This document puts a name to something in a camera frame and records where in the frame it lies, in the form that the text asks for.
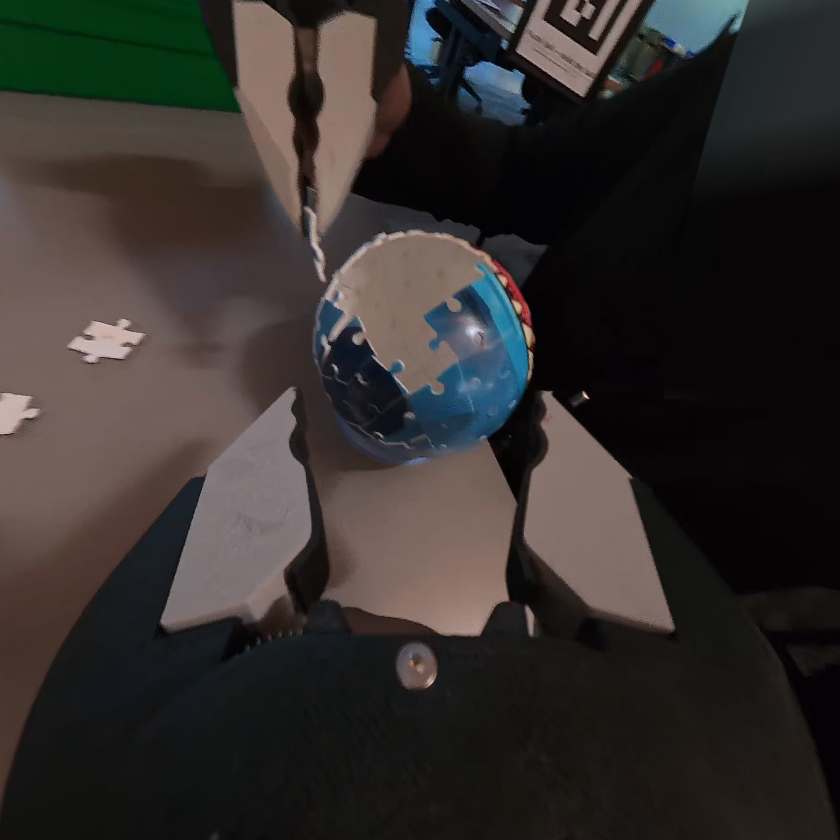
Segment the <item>white-backed puzzle piece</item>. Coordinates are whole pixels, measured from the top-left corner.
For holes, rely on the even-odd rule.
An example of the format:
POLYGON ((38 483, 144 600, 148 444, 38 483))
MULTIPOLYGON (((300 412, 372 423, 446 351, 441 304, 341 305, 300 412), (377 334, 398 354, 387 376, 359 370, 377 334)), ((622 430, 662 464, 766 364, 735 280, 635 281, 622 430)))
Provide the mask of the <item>white-backed puzzle piece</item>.
POLYGON ((133 331, 131 326, 131 321, 124 318, 114 324, 91 321, 66 348, 78 353, 87 364, 125 361, 145 338, 144 332, 133 331))
POLYGON ((31 395, 11 392, 1 394, 0 435, 15 434, 24 422, 36 419, 40 415, 40 409, 33 407, 32 401, 31 395))
POLYGON ((327 261, 321 246, 318 223, 318 217, 314 209, 305 204, 301 208, 301 233, 307 242, 316 277, 322 284, 326 284, 327 261))

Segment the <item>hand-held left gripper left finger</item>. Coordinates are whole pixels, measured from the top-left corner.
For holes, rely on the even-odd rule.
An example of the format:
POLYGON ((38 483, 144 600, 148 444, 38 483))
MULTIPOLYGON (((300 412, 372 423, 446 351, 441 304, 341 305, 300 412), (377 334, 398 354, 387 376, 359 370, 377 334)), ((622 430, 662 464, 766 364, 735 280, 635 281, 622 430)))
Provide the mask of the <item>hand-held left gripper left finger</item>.
POLYGON ((329 580, 303 394, 287 389, 208 468, 161 626, 301 632, 329 580))

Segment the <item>person's right hand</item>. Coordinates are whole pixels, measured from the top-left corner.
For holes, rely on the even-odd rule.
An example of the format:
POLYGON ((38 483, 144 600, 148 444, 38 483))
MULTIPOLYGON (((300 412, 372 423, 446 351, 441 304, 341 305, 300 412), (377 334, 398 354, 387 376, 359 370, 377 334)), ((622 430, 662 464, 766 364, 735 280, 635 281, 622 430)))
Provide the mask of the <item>person's right hand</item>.
POLYGON ((364 160, 371 161, 380 156, 390 143, 392 136, 404 125, 411 111, 413 91, 407 63, 403 62, 385 86, 374 117, 374 127, 364 160))

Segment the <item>printed tag board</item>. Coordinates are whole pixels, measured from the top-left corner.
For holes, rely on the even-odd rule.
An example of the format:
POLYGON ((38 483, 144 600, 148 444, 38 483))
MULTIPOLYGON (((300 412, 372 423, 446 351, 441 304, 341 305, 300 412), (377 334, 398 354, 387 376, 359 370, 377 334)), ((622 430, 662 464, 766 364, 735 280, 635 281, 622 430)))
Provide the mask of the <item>printed tag board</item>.
POLYGON ((653 1, 531 1, 508 54, 528 75, 575 102, 592 99, 653 1))

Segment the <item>green storage box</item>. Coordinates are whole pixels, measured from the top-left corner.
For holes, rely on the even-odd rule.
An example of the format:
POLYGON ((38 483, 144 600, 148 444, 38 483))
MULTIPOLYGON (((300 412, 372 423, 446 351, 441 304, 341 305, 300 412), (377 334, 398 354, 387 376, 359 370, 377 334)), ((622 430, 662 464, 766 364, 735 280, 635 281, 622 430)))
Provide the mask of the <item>green storage box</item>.
POLYGON ((239 111, 196 1, 2 1, 1 89, 239 111))

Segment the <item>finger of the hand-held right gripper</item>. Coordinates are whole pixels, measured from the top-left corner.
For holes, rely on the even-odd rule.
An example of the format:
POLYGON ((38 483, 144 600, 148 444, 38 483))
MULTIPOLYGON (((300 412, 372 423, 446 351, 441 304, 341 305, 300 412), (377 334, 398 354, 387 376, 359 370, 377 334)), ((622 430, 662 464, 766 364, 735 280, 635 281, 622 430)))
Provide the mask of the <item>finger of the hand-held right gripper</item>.
POLYGON ((303 175, 319 237, 338 216, 373 138, 375 36, 372 17, 345 8, 323 22, 312 41, 310 69, 321 95, 308 120, 303 175))
POLYGON ((316 10, 233 2, 235 95, 281 206, 299 230, 316 211, 316 10))

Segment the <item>blue puzzle ball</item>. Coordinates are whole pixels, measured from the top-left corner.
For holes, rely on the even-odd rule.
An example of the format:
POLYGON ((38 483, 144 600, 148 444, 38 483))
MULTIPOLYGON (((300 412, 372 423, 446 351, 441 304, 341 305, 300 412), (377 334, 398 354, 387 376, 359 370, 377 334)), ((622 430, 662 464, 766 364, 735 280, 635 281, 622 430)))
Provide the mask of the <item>blue puzzle ball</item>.
POLYGON ((476 448, 529 387, 536 343, 518 285, 469 241, 380 234, 336 270, 312 351, 338 425, 386 465, 476 448))

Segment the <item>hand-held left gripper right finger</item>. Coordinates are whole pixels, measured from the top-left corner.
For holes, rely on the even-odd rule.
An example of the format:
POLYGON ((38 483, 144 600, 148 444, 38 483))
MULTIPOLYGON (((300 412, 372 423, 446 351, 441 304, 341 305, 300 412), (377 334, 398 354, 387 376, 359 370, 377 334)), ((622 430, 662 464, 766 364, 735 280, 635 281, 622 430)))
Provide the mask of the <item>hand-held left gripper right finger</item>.
POLYGON ((549 392, 534 394, 520 440, 511 598, 540 634, 673 634, 629 473, 549 392))

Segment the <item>person's right forearm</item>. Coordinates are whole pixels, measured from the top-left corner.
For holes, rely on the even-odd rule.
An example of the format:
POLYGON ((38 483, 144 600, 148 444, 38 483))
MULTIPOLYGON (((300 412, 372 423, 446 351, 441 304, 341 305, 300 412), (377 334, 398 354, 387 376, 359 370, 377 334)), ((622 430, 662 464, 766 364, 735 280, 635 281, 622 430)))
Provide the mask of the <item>person's right forearm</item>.
POLYGON ((738 36, 536 125, 464 112, 409 66, 406 118, 352 192, 535 245, 625 214, 680 219, 738 36))

